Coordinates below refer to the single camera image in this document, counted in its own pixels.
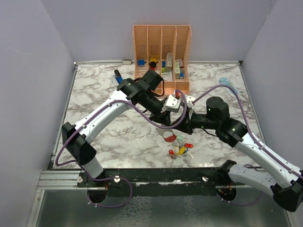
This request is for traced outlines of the grey red key organizer plate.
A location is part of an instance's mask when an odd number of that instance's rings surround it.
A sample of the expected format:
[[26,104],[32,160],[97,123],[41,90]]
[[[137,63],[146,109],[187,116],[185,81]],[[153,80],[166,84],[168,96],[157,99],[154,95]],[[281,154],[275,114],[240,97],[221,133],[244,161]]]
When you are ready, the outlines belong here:
[[167,143],[173,143],[177,139],[172,129],[157,128],[156,131]]

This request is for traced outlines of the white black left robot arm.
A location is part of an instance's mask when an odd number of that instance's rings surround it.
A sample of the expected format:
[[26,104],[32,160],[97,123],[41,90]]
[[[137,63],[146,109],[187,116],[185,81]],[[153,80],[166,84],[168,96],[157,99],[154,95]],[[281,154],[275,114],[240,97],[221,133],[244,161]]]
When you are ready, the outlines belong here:
[[66,122],[62,126],[63,149],[67,149],[89,174],[88,181],[93,186],[101,186],[105,176],[91,143],[116,117],[139,104],[151,113],[149,121],[170,126],[170,114],[164,110],[164,102],[158,99],[158,94],[154,93],[163,83],[164,79],[154,70],[148,70],[141,78],[123,79],[95,111],[75,124]]

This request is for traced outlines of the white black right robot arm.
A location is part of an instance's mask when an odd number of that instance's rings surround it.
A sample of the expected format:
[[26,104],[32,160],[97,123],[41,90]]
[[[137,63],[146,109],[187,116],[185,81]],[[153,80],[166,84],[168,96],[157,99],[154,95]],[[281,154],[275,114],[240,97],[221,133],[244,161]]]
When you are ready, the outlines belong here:
[[177,130],[188,134],[197,128],[215,130],[220,141],[249,156],[264,169],[263,173],[258,173],[228,160],[218,169],[218,181],[223,185],[235,182],[254,187],[272,196],[283,209],[295,212],[303,201],[303,171],[270,149],[247,125],[231,118],[229,106],[222,98],[207,99],[205,114],[195,113],[194,100],[187,96],[182,103],[170,95],[165,101],[165,111],[178,112],[181,106],[187,107]]

